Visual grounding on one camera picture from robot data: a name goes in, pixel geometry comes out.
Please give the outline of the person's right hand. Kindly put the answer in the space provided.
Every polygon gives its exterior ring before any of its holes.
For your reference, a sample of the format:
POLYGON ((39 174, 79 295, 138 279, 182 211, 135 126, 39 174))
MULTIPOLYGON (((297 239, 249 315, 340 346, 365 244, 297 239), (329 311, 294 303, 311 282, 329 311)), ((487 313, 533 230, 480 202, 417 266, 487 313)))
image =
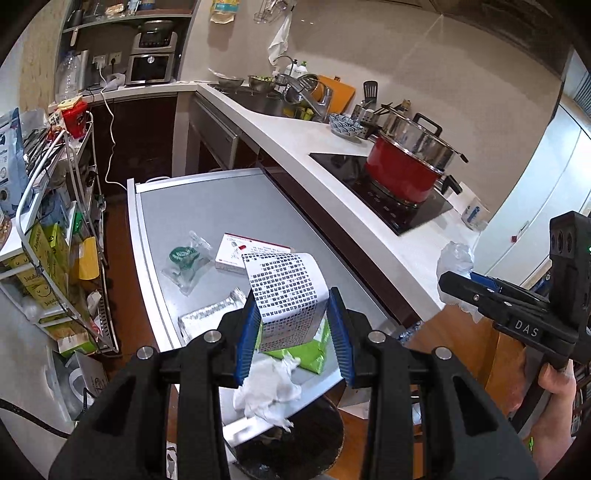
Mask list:
POLYGON ((572 444, 572 409, 577 387, 573 360, 569 359, 561 370, 546 364, 539 374, 538 384, 550 393, 550 398, 531 429, 533 456, 538 462, 552 463, 572 444))

